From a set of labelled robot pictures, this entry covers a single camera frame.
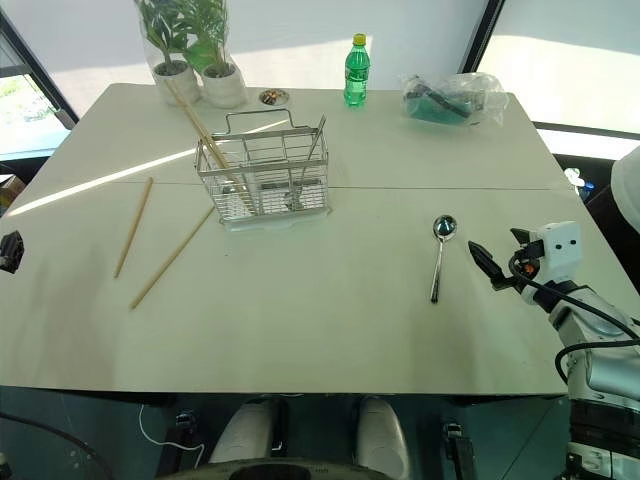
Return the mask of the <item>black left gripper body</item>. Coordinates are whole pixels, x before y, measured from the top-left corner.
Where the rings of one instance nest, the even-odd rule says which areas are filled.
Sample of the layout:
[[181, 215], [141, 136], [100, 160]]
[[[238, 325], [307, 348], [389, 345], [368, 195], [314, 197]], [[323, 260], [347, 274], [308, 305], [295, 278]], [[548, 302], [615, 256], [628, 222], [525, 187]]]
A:
[[4, 235], [0, 244], [1, 270], [15, 273], [24, 254], [24, 242], [18, 231]]

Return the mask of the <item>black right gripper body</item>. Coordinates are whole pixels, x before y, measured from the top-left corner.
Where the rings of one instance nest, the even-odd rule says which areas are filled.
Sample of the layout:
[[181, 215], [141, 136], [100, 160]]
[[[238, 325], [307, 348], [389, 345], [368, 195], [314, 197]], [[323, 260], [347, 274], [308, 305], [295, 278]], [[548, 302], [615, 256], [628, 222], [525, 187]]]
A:
[[501, 273], [496, 280], [491, 281], [495, 291], [513, 288], [518, 293], [522, 293], [526, 286], [529, 286], [540, 270], [539, 259], [544, 256], [544, 245], [542, 240], [534, 240], [527, 244], [521, 244], [508, 262], [508, 269], [511, 275], [505, 277]]

